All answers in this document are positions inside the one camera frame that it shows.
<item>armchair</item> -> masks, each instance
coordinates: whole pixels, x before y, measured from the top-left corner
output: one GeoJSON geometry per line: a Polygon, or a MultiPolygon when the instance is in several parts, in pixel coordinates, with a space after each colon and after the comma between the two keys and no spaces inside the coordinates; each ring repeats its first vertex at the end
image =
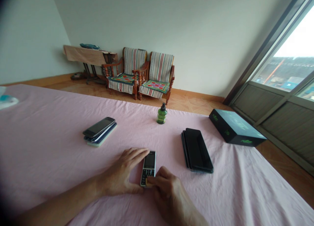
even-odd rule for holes
{"type": "Polygon", "coordinates": [[[137,99],[138,92],[138,77],[146,71],[149,63],[147,60],[147,51],[142,49],[132,49],[124,47],[122,51],[122,58],[118,63],[103,64],[102,74],[107,78],[110,94],[112,89],[134,94],[134,99],[137,99]],[[118,65],[122,64],[122,72],[118,74],[118,65]],[[117,76],[114,76],[113,67],[116,67],[117,76]]]}
{"type": "Polygon", "coordinates": [[[166,105],[170,99],[171,89],[174,81],[174,56],[157,52],[150,53],[149,73],[140,75],[139,96],[142,95],[161,99],[166,98],[166,105]]]}

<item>wooden baseboard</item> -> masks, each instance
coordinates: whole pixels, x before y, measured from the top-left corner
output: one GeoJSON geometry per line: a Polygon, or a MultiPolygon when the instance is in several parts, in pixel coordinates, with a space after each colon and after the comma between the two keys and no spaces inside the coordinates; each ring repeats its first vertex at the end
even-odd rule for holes
{"type": "Polygon", "coordinates": [[[16,83],[11,83],[11,84],[4,84],[2,86],[10,86],[10,85],[16,85],[16,84],[26,84],[26,85],[33,85],[33,86],[39,86],[39,87],[44,87],[64,81],[71,80],[70,77],[74,73],[70,74],[64,74],[64,75],[59,75],[59,76],[53,76],[53,77],[45,77],[41,79],[34,79],[34,80],[27,80],[27,81],[21,81],[21,82],[16,82],[16,83]]]}
{"type": "Polygon", "coordinates": [[[190,97],[197,97],[197,98],[207,99],[207,100],[221,102],[221,103],[225,100],[224,97],[207,95],[207,94],[202,94],[202,93],[197,93],[197,92],[192,92],[192,91],[187,91],[187,90],[174,89],[174,88],[171,89],[171,93],[184,95],[184,96],[190,96],[190,97]]]}

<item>black box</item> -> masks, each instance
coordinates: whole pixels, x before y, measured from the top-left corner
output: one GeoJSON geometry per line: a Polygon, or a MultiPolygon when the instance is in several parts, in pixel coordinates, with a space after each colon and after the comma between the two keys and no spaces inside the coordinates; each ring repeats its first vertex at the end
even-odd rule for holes
{"type": "Polygon", "coordinates": [[[267,140],[235,112],[214,109],[209,118],[227,143],[256,147],[267,140]]]}

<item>pink bed sheet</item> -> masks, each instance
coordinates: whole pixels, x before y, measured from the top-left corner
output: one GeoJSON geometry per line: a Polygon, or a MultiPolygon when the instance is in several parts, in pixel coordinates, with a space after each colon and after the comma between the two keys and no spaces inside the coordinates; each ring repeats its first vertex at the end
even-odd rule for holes
{"type": "MultiPolygon", "coordinates": [[[[157,152],[156,168],[166,166],[183,182],[209,225],[314,225],[314,210],[255,149],[227,144],[208,116],[168,110],[156,123],[157,107],[28,85],[6,94],[20,103],[0,111],[1,193],[14,215],[104,171],[131,147],[157,152]],[[110,116],[118,126],[99,148],[82,131],[110,116]],[[201,130],[213,174],[188,170],[181,132],[201,130]]],[[[130,180],[140,182],[142,163],[130,180]]],[[[152,192],[103,197],[70,225],[165,225],[152,192]]]]}

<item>phone keypad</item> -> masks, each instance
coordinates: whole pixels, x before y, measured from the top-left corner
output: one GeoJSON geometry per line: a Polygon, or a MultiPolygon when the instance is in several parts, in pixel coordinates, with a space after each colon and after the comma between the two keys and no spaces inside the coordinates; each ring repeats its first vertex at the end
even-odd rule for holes
{"type": "Polygon", "coordinates": [[[155,177],[155,171],[150,169],[143,169],[142,179],[141,179],[141,185],[146,185],[146,178],[148,176],[155,177]]]}

